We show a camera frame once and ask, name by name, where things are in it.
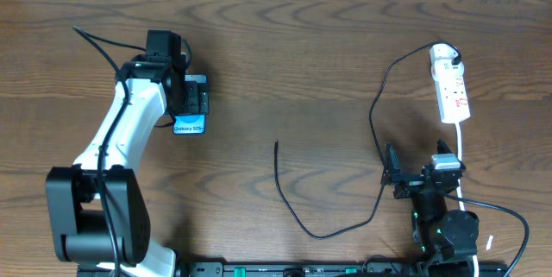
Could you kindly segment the blue Galaxy smartphone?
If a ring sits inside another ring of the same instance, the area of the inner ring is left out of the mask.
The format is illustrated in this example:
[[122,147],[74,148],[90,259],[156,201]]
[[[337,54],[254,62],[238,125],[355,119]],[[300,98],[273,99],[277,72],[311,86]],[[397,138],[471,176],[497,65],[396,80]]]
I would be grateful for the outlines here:
[[175,116],[172,132],[175,135],[202,135],[206,116],[210,113],[209,82],[204,74],[185,76],[184,112]]

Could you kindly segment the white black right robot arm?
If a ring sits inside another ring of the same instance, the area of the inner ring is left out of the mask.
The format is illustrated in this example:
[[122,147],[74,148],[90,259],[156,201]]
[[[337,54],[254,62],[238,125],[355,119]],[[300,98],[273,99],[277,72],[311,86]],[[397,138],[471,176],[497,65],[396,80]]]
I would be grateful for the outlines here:
[[394,146],[386,145],[381,184],[394,187],[395,199],[412,202],[417,241],[426,255],[439,261],[466,261],[477,255],[479,218],[471,211],[450,210],[445,200],[460,185],[465,170],[443,140],[418,174],[404,173]]

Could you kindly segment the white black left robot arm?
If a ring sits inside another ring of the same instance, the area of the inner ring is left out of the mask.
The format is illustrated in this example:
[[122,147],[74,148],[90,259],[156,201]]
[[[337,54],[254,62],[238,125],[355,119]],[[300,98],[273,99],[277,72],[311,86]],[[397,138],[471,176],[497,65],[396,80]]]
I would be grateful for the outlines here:
[[46,178],[54,253],[80,273],[174,276],[177,253],[151,237],[136,178],[147,141],[163,116],[176,134],[201,134],[209,112],[207,78],[186,74],[189,54],[138,55],[120,69],[110,109],[89,146]]

